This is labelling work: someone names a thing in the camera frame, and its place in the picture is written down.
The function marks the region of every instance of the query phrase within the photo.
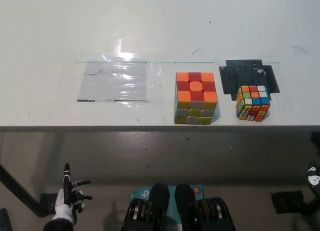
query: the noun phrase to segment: scratch on table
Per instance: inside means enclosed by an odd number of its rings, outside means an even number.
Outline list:
[[[294,46],[294,47],[292,47],[292,48],[293,48],[293,49],[299,49],[299,50],[302,50],[305,54],[307,54],[307,53],[308,53],[304,48],[299,47],[299,46]]]
[[[194,55],[195,52],[200,51],[201,49],[197,49],[195,51],[193,51],[192,56]]]

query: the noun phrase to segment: rubik's cube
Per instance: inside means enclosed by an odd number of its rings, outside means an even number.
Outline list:
[[[217,103],[213,73],[176,73],[174,118],[176,124],[211,124]]]
[[[265,86],[241,86],[236,97],[236,116],[261,122],[270,107],[269,97]]]

